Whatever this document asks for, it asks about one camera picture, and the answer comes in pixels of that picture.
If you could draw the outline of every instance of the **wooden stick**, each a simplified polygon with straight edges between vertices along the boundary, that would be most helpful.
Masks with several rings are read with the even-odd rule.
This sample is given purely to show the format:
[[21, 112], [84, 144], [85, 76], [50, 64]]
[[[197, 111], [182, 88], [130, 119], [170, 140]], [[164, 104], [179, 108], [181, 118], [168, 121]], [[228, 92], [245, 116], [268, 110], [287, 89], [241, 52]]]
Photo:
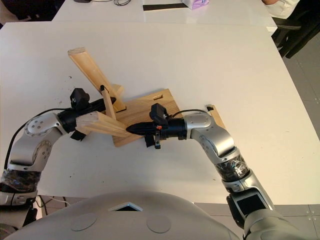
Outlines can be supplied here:
[[85, 129], [86, 131], [89, 131], [89, 132], [97, 132], [100, 134], [109, 134], [112, 136], [117, 136], [117, 137], [122, 137], [122, 138], [128, 137], [130, 135], [129, 132], [128, 133], [117, 132], [117, 131], [113, 131], [113, 130], [103, 128], [103, 127], [96, 127], [94, 125], [82, 126], [81, 128]]
[[83, 128], [83, 127], [80, 127], [80, 126], [76, 126], [75, 130], [77, 130], [78, 132], [83, 133], [85, 135], [88, 135], [90, 133], [89, 130], [87, 130], [87, 129]]
[[109, 116], [110, 118], [116, 119], [116, 114], [114, 108], [112, 107], [112, 102], [108, 90], [103, 85], [100, 86], [100, 90], [105, 105], [105, 115]]
[[215, 123], [218, 126], [226, 129], [226, 126], [225, 126], [224, 122], [222, 121], [222, 119], [221, 119], [221, 117], [220, 117], [220, 115], [219, 115], [219, 113], [218, 113], [218, 111], [216, 109], [216, 106], [215, 105], [207, 105], [206, 109], [209, 110], [209, 114], [214, 118]]
[[77, 117], [76, 126], [81, 129], [119, 137], [128, 137], [131, 135], [131, 133], [126, 131], [126, 125], [98, 111]]
[[124, 93], [124, 86], [121, 86], [119, 84], [112, 84], [112, 87], [119, 96], [121, 96]]
[[126, 109], [126, 105], [121, 100], [120, 95], [114, 90], [106, 76], [84, 47], [71, 49], [68, 51], [68, 55], [99, 92], [100, 86], [104, 85], [109, 91], [110, 96], [116, 98], [113, 104], [116, 112]]

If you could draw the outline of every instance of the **black strap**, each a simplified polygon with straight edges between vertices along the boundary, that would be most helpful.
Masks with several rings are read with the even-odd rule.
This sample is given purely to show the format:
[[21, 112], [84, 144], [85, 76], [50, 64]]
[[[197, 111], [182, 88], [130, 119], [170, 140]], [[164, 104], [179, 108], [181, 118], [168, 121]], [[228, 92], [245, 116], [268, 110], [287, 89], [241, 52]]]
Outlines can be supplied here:
[[160, 9], [182, 9], [182, 8], [187, 8], [187, 6], [184, 3], [143, 5], [143, 11], [152, 11], [152, 10], [160, 10]]

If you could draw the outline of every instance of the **white table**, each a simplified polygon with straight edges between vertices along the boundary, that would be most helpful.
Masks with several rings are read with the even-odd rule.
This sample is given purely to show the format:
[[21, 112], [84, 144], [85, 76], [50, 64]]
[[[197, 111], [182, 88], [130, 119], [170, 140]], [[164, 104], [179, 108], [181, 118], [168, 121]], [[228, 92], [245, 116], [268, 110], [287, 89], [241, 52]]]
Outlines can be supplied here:
[[[264, 27], [27, 22], [6, 24], [0, 40], [0, 167], [26, 120], [69, 107], [74, 87], [101, 97], [67, 55], [86, 46], [109, 80], [124, 86], [124, 100], [169, 88], [182, 110], [215, 104], [275, 204], [320, 202], [320, 143]], [[225, 203], [227, 195], [196, 141], [168, 139], [155, 150], [140, 139], [116, 148], [98, 133], [59, 139], [38, 189], [69, 197], [152, 190], [202, 203]]]
[[122, 7], [114, 5], [112, 1], [78, 3], [74, 0], [65, 0], [53, 21], [263, 26], [270, 34], [277, 29], [261, 0], [210, 0], [207, 6], [195, 10], [180, 8], [143, 11], [142, 5], [143, 0], [132, 0]]

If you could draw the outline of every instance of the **wood piece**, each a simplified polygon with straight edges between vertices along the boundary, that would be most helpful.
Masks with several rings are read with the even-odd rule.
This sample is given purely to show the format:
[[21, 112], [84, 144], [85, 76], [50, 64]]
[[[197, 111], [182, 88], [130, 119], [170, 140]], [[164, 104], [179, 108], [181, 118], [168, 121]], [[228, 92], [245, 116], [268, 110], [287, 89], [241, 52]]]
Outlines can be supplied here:
[[121, 96], [124, 93], [124, 90], [125, 90], [124, 86], [119, 84], [112, 84], [112, 87], [119, 96]]
[[95, 124], [83, 126], [82, 128], [85, 129], [86, 131], [97, 132], [100, 134], [109, 134], [109, 135], [118, 136], [118, 137], [127, 137], [128, 136], [126, 133], [114, 131], [114, 130], [111, 130], [106, 127], [97, 127]]
[[104, 85], [109, 91], [110, 96], [116, 98], [113, 104], [116, 112], [126, 109], [126, 105], [121, 100], [120, 95], [114, 90], [106, 76], [84, 47], [71, 49], [68, 51], [68, 55], [99, 92], [100, 86]]
[[218, 126], [226, 129], [226, 126], [225, 126], [224, 122], [222, 121], [216, 106], [215, 105], [207, 105], [207, 107], [210, 107], [213, 109], [213, 110], [210, 110], [208, 113], [214, 118], [215, 123]]
[[[164, 106], [169, 114], [174, 114], [179, 111], [169, 89], [164, 89], [147, 96], [127, 101], [125, 103], [126, 110], [115, 113], [116, 119], [126, 126], [140, 122], [151, 122], [152, 120], [149, 117], [149, 112], [151, 106], [156, 103]], [[128, 137], [113, 136], [112, 138], [114, 145], [116, 147], [121, 147], [142, 137], [143, 136], [131, 134]]]
[[80, 127], [80, 126], [75, 127], [75, 130], [77, 130], [78, 132], [83, 133], [85, 135], [88, 135], [90, 133], [89, 130], [87, 130], [87, 129], [83, 128], [83, 127]]
[[105, 105], [105, 115], [109, 116], [110, 118], [116, 119], [116, 114], [114, 108], [112, 107], [112, 102], [108, 90], [103, 85], [100, 89]]
[[126, 131], [127, 126], [125, 124], [98, 111], [77, 117], [76, 126], [87, 131], [95, 131], [119, 137], [132, 135]]

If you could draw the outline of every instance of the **wire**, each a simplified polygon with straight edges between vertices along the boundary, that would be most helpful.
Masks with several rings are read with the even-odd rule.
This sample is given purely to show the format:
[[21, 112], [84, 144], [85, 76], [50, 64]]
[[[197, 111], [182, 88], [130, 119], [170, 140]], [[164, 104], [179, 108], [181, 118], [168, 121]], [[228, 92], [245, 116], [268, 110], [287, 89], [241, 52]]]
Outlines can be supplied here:
[[103, 1], [91, 0], [91, 2], [111, 2], [111, 1], [113, 1], [113, 3], [119, 7], [125, 6], [131, 2], [131, 0], [103, 0]]
[[63, 198], [63, 200], [65, 201], [64, 206], [67, 207], [67, 199], [66, 199], [66, 197], [63, 196], [62, 198]]
[[57, 202], [61, 202], [61, 203], [65, 203], [65, 204], [68, 204], [69, 206], [71, 205], [70, 203], [68, 203], [67, 201], [62, 201], [62, 200], [59, 200], [59, 199], [56, 199], [54, 197], [51, 197], [51, 196], [47, 196], [48, 198], [52, 199], [52, 200], [55, 200]]
[[[69, 109], [71, 109], [71, 108], [51, 108], [51, 109], [45, 110], [43, 112], [40, 112], [39, 114], [35, 115], [33, 118], [38, 117], [38, 116], [40, 116], [42, 114], [45, 114], [47, 112], [50, 112], [50, 111], [69, 110]], [[12, 146], [14, 144], [15, 138], [18, 135], [18, 133], [21, 131], [21, 129], [23, 129], [25, 127], [26, 124], [27, 124], [27, 122], [25, 122], [21, 127], [19, 127], [18, 130], [13, 134], [13, 136], [11, 138], [11, 141], [10, 141], [10, 144], [9, 144], [9, 147], [8, 147], [8, 151], [6, 152], [6, 156], [5, 156], [4, 169], [7, 169], [7, 167], [8, 167], [9, 156], [10, 156], [11, 149], [12, 149]]]
[[47, 216], [47, 215], [48, 215], [48, 211], [47, 211], [47, 206], [46, 206], [46, 204], [45, 204], [45, 201], [44, 201], [44, 199], [42, 198], [41, 195], [39, 195], [39, 197], [40, 197], [41, 202], [42, 202], [42, 204], [43, 204], [45, 215]]
[[114, 0], [113, 1], [113, 3], [115, 4], [115, 5], [117, 5], [117, 6], [125, 6], [125, 5], [127, 5], [128, 3], [130, 3], [131, 2], [131, 0], [126, 0], [125, 2], [123, 2], [123, 3], [120, 3], [120, 1], [121, 0]]
[[172, 117], [174, 118], [178, 114], [185, 113], [185, 112], [202, 112], [202, 113], [208, 114], [206, 111], [203, 111], [203, 110], [200, 110], [200, 109], [187, 109], [187, 110], [182, 110], [182, 111], [176, 112], [175, 114], [172, 115]]
[[44, 203], [44, 205], [42, 205], [42, 206], [39, 205], [39, 203], [37, 202], [37, 200], [35, 200], [35, 203], [38, 205], [39, 208], [43, 208], [43, 207], [44, 207], [45, 205], [47, 205], [47, 203], [49, 203], [50, 201], [52, 201], [52, 199], [46, 201], [46, 202]]

